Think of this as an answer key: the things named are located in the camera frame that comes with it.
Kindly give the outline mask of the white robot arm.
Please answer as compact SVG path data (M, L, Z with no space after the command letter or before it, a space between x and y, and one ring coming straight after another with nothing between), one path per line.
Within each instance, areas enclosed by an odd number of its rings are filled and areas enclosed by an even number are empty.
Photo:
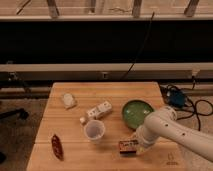
M139 145L147 149L159 137L163 137L213 162L213 136L182 126L176 119L177 113L170 106L161 107L148 114L135 131Z

